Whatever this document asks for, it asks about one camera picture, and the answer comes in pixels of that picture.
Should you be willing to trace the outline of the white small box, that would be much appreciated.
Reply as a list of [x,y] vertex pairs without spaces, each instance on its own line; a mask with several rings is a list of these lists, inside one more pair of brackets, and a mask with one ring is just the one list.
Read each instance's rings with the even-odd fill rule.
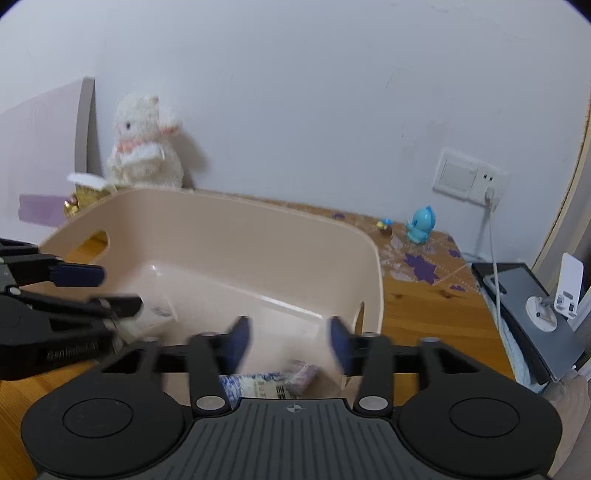
[[144,304],[133,318],[116,323],[117,333],[127,344],[150,338],[160,338],[177,323],[177,316],[170,306]]

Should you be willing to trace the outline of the blue white patterned box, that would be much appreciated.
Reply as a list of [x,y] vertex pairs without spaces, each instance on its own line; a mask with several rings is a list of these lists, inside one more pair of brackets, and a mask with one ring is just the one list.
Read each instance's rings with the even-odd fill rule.
[[286,376],[280,372],[221,376],[219,380],[231,403],[240,398],[293,398],[286,388]]

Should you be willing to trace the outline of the grey laptop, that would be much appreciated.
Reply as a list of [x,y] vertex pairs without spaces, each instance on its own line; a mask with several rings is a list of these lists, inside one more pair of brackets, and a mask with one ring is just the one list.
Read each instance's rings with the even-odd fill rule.
[[567,319],[550,306],[550,297],[524,263],[476,262],[472,271],[501,315],[539,384],[558,381],[584,353]]

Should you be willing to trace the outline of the beige plastic storage bin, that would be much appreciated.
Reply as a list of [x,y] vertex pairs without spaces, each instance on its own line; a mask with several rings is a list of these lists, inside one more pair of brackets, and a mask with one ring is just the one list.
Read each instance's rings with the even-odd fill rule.
[[311,395],[341,394],[346,381],[329,344],[329,319],[377,333],[383,320],[378,249],[355,227],[310,213],[214,194],[126,191],[76,214],[41,246],[73,260],[96,234],[106,249],[102,295],[135,294],[170,306],[177,323],[156,338],[182,344],[252,321],[243,374],[315,364]]

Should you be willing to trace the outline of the gold tissue pack box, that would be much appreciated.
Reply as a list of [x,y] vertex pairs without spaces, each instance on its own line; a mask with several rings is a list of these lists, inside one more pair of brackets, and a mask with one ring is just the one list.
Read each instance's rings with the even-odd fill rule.
[[70,173],[67,180],[74,184],[74,193],[64,201],[64,214],[73,217],[79,211],[116,192],[108,180],[89,173]]

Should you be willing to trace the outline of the pink purple headboard panel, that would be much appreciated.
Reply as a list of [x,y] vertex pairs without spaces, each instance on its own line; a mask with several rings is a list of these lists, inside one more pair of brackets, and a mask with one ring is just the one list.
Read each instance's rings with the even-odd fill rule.
[[87,168],[93,92],[85,77],[1,113],[3,238],[39,244],[66,222],[67,177]]

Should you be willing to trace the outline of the white plush lamb toy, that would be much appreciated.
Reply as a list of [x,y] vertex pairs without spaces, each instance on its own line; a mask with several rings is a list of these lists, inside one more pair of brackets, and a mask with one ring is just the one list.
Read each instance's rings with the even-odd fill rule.
[[181,187],[183,166],[170,141],[180,128],[176,114],[158,96],[127,95],[115,110],[109,180],[119,186]]

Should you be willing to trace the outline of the white phone stand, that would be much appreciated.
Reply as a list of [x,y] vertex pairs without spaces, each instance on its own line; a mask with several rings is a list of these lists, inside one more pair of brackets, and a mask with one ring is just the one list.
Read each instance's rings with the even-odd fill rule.
[[559,279],[553,295],[531,296],[526,302],[526,312],[533,324],[542,332],[558,328],[558,316],[562,315],[573,331],[578,330],[590,314],[590,289],[581,295],[583,287],[583,263],[564,253],[561,259]]

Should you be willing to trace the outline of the blue cartoon figurine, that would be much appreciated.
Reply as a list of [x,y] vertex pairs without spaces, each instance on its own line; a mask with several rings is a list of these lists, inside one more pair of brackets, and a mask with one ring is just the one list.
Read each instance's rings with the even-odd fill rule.
[[418,245],[425,244],[435,228],[436,214],[431,206],[417,210],[407,222],[407,238]]

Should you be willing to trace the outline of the tiny colourful figurine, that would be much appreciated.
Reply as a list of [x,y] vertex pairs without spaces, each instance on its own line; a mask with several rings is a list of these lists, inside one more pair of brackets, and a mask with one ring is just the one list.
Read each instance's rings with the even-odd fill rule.
[[389,218],[383,218],[377,222],[376,227],[382,235],[391,236],[393,233],[393,224],[393,220]]

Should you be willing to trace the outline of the white wall switch socket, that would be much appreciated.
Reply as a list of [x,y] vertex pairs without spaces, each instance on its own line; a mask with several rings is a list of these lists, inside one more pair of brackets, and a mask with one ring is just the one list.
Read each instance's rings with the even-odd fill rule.
[[511,173],[453,149],[445,148],[436,169],[434,191],[486,206],[487,197],[500,200],[511,179]]

